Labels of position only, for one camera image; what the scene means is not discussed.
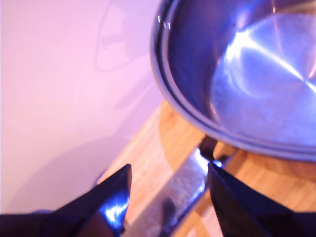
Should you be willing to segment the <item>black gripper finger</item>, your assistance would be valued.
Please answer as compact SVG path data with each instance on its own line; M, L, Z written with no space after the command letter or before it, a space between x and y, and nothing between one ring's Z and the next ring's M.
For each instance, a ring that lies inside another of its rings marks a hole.
M211 199L226 237L302 237L294 212L218 167L208 166Z
M130 200L132 170L126 164L86 194L54 211L50 237L119 237Z

